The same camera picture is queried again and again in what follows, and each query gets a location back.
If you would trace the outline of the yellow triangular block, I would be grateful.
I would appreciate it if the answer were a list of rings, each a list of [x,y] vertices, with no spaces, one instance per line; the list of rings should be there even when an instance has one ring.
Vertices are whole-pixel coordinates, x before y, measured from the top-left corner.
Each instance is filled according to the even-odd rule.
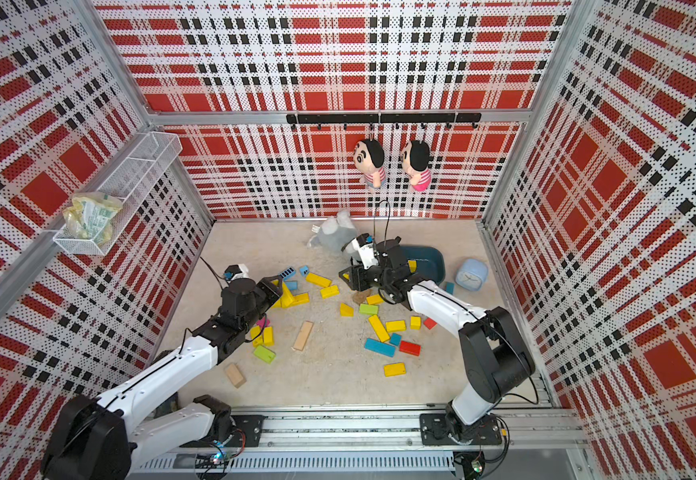
[[[352,318],[355,314],[354,308],[345,303],[340,304],[339,311],[340,316],[343,318]]]

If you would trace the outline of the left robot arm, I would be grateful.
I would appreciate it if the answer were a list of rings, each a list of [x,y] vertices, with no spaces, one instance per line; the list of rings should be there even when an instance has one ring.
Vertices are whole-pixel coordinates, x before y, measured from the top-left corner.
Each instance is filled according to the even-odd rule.
[[[218,312],[190,331],[161,360],[94,398],[79,395],[60,410],[40,466],[45,479],[124,479],[132,469],[206,436],[230,415],[203,396],[176,412],[149,419],[194,378],[219,366],[246,343],[251,328],[281,298],[278,276],[236,277],[222,291]]]

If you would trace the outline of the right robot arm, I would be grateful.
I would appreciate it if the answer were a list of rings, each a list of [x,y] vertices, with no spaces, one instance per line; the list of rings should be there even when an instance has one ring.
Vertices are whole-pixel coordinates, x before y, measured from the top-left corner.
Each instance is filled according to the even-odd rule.
[[[355,237],[342,247],[352,260],[339,275],[351,290],[376,288],[384,301],[421,314],[458,338],[467,383],[447,404],[444,422],[452,442],[470,444],[480,422],[493,420],[493,408],[535,373],[535,362],[506,309],[471,305],[413,272],[400,242],[395,237],[375,243],[367,233]]]

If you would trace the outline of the blue striped block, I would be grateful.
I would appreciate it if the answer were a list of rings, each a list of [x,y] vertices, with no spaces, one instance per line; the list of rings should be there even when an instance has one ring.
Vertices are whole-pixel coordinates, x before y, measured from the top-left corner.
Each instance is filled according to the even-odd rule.
[[[290,278],[292,278],[295,275],[296,271],[293,267],[288,267],[285,270],[283,270],[279,276],[281,277],[282,280],[287,281]]]

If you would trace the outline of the lime green block centre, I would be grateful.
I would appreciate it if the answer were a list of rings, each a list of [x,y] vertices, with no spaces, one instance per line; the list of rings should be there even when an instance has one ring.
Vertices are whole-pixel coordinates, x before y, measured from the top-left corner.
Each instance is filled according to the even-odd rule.
[[[377,305],[361,304],[359,306],[359,312],[362,315],[377,315],[379,312],[379,307]]]

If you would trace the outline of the lime green block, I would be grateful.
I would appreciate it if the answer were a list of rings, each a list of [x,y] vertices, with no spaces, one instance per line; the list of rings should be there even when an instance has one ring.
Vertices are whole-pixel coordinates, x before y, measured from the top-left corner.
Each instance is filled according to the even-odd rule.
[[[271,364],[276,358],[276,353],[264,345],[256,346],[253,355],[266,364]]]
[[[377,305],[361,304],[359,306],[359,312],[362,315],[377,315],[379,312],[379,307]]]

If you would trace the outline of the long yellow block near husky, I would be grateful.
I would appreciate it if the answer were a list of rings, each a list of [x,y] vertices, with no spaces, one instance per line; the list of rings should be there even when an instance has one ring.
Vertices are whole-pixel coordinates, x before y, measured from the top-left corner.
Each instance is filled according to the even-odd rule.
[[[306,275],[305,280],[308,283],[319,286],[320,288],[328,288],[332,285],[332,281],[330,279],[323,277],[321,275],[315,274],[313,272],[309,272]]]

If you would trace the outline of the dark teal plastic bin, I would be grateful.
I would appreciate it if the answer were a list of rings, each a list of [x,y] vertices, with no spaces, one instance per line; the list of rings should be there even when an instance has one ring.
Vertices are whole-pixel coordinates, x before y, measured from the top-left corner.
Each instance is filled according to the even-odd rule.
[[[425,279],[441,284],[446,277],[446,266],[442,253],[436,248],[419,245],[402,245],[402,251],[414,268],[413,273],[420,274]]]

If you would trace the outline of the long natural wood block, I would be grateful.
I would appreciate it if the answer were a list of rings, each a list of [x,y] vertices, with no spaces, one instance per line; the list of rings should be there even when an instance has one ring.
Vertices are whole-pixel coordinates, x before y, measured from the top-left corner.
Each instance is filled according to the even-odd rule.
[[[311,321],[304,321],[293,343],[292,349],[295,351],[303,351],[307,345],[314,324]]]

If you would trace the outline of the grey husky plush toy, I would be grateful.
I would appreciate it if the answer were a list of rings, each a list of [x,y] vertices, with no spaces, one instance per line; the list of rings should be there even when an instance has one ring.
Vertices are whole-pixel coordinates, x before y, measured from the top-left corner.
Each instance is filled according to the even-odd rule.
[[[313,235],[307,242],[309,248],[321,247],[332,254],[354,256],[356,249],[352,242],[359,236],[349,210],[340,210],[321,225],[312,226]]]

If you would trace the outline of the short yellow block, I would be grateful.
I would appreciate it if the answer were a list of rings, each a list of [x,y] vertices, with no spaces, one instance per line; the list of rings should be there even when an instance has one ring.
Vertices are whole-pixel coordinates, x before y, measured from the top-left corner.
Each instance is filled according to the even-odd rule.
[[[322,288],[320,290],[320,295],[323,299],[329,299],[340,294],[338,285],[331,285],[329,287]]]

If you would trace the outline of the lime green block left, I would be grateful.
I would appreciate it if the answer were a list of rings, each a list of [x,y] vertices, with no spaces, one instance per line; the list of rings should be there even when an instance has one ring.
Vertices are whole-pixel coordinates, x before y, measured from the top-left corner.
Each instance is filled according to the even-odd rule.
[[[256,346],[253,355],[266,364],[271,364],[276,358],[276,353],[264,345]]]

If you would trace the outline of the long yellow diagonal block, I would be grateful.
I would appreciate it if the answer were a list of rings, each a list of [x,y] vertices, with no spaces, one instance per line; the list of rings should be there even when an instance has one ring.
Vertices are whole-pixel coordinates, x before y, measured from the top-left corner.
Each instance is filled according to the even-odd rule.
[[[383,322],[379,319],[377,315],[372,315],[368,318],[368,321],[377,336],[377,339],[382,342],[386,343],[390,340],[390,335],[385,329]]]

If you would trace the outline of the long teal block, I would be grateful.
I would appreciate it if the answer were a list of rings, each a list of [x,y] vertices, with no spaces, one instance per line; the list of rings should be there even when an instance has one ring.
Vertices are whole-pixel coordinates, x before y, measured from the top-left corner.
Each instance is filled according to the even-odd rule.
[[[365,340],[364,348],[367,351],[382,355],[384,357],[393,358],[396,353],[396,347],[385,342],[368,338]]]

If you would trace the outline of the red rectangular block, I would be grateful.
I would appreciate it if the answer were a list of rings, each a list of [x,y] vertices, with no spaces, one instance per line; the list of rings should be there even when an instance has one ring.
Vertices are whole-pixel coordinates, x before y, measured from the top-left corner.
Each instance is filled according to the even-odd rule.
[[[401,341],[398,346],[398,350],[401,353],[419,357],[421,354],[422,347],[419,344],[413,342]]]

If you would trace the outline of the natural wood cube block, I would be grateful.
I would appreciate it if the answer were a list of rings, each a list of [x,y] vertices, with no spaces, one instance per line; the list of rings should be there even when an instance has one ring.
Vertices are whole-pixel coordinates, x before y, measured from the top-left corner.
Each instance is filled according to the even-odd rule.
[[[246,383],[246,377],[235,363],[228,364],[224,368],[224,373],[236,389],[239,389]]]

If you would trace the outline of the light blue alarm clock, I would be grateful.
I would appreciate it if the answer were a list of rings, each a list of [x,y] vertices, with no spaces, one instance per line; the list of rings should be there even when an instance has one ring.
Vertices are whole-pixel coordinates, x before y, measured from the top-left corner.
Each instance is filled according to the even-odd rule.
[[[486,263],[467,258],[455,274],[455,283],[468,291],[479,291],[486,284],[488,274],[489,267]]]

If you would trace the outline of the yellow block front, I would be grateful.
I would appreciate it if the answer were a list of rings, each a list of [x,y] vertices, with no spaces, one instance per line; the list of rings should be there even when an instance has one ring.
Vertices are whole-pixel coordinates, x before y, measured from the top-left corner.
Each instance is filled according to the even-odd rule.
[[[406,365],[403,362],[386,364],[383,366],[383,374],[385,377],[402,376],[406,373]]]

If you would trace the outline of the left hanging cartoon doll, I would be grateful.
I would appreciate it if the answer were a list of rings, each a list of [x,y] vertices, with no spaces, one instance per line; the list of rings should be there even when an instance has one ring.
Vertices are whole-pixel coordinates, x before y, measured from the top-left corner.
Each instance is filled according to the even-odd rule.
[[[354,148],[354,166],[363,175],[368,187],[380,189],[386,181],[385,153],[379,141],[359,140]]]

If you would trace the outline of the hanging cartoon doll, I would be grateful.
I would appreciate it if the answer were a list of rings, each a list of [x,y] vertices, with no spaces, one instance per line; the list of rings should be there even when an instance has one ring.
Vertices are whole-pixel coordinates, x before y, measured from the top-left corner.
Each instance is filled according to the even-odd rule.
[[[363,175],[368,187],[380,189],[386,181],[385,153],[379,141],[359,140],[354,148],[354,166]]]
[[[430,146],[424,141],[412,140],[403,149],[401,158],[411,188],[416,192],[427,190],[432,181]]]

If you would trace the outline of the right hanging cartoon doll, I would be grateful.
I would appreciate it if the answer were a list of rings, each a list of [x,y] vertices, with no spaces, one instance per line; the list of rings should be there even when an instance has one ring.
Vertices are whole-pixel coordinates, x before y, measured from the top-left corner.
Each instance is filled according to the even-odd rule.
[[[427,190],[432,181],[430,146],[424,141],[412,140],[403,149],[401,158],[411,188],[416,192]]]

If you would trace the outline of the yellow-green snack packet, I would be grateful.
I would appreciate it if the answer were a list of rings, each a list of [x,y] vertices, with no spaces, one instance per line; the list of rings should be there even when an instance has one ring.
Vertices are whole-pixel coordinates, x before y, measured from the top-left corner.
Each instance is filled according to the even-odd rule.
[[[123,202],[108,194],[77,193],[72,196],[71,205],[63,210],[63,233],[73,239],[92,240],[102,245],[112,239],[112,221],[122,209]]]

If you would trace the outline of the metal linear rail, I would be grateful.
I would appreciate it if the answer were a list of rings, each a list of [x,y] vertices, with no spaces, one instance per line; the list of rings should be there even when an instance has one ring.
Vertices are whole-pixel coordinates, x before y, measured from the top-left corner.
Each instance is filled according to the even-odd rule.
[[[239,408],[225,449],[192,444],[135,479],[443,478],[473,461],[481,479],[594,479],[575,414],[507,404],[457,439],[440,405]]]

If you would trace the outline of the black hook rail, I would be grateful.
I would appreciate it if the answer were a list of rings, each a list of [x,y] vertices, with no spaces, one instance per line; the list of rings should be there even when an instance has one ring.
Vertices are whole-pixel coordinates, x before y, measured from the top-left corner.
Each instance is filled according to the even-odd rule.
[[[286,122],[289,125],[343,125],[349,124],[437,124],[452,125],[456,123],[477,124],[483,119],[480,112],[453,112],[453,113],[329,113],[329,114],[287,114]]]

